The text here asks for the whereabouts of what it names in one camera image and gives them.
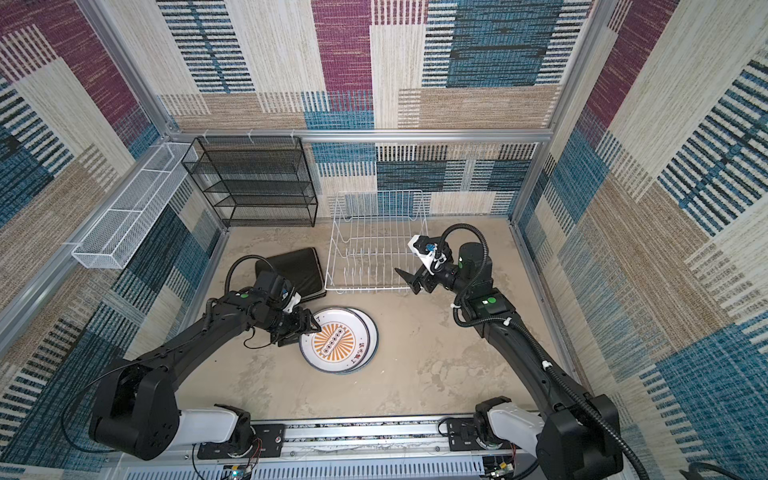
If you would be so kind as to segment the white round plate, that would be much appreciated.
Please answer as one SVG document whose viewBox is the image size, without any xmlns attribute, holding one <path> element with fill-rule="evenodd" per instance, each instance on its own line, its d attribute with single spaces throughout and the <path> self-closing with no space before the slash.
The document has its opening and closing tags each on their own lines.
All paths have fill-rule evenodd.
<svg viewBox="0 0 768 480">
<path fill-rule="evenodd" d="M 369 333 L 369 347 L 366 355 L 364 356 L 362 362 L 352 369 L 352 372 L 356 372 L 366 367 L 376 354 L 379 346 L 379 330 L 374 320 L 367 313 L 357 308 L 351 308 L 351 311 L 354 312 L 363 321 Z"/>
<path fill-rule="evenodd" d="M 342 307 L 320 310 L 314 319 L 322 331 L 301 336 L 299 351 L 305 361 L 324 373 L 351 373 L 369 347 L 366 325 L 351 309 Z"/>
</svg>

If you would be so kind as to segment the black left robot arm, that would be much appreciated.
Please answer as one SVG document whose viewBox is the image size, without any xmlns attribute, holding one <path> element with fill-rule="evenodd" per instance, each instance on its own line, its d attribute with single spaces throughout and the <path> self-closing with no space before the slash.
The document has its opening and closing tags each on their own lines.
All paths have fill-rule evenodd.
<svg viewBox="0 0 768 480">
<path fill-rule="evenodd" d="M 167 343 L 133 361 L 113 362 L 95 391 L 90 439 L 142 460 L 177 445 L 223 445 L 234 455 L 248 453 L 256 438 L 249 412 L 224 404 L 182 410 L 176 392 L 198 366 L 247 330 L 267 332 L 276 346 L 320 332 L 300 299 L 289 280 L 264 272 L 254 285 L 209 300 L 203 316 Z"/>
</svg>

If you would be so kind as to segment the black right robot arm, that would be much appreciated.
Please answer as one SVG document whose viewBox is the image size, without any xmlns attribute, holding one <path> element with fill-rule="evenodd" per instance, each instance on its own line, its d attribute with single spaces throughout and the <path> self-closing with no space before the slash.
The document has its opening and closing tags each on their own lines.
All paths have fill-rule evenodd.
<svg viewBox="0 0 768 480">
<path fill-rule="evenodd" d="M 622 471 L 617 441 L 582 409 L 592 407 L 611 428 L 619 415 L 605 395 L 594 396 L 565 372 L 532 336 L 510 300 L 494 285 L 492 262 L 479 242 L 453 254 L 436 237 L 415 235 L 409 250 L 420 261 L 413 273 L 398 275 L 414 293 L 438 286 L 456 294 L 451 309 L 508 362 L 531 395 L 538 412 L 530 414 L 507 398 L 477 405 L 480 441 L 507 441 L 535 456 L 548 479 L 604 479 Z"/>
</svg>

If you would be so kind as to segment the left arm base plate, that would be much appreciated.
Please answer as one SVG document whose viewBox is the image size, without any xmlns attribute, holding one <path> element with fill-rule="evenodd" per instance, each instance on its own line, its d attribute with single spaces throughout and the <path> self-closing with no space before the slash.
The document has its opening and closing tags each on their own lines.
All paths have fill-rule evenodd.
<svg viewBox="0 0 768 480">
<path fill-rule="evenodd" d="M 255 424 L 233 442 L 203 443 L 197 448 L 199 460 L 278 458 L 282 453 L 285 424 Z"/>
</svg>

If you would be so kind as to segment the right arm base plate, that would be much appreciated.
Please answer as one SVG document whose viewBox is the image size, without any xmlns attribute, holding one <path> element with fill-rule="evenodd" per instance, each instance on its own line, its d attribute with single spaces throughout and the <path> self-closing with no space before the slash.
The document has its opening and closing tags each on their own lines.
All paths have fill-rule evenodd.
<svg viewBox="0 0 768 480">
<path fill-rule="evenodd" d="M 535 448 L 539 431 L 520 422 L 500 419 L 493 423 L 484 416 L 444 417 L 437 424 L 437 431 L 448 440 L 451 451 L 474 450 L 523 450 Z"/>
</svg>

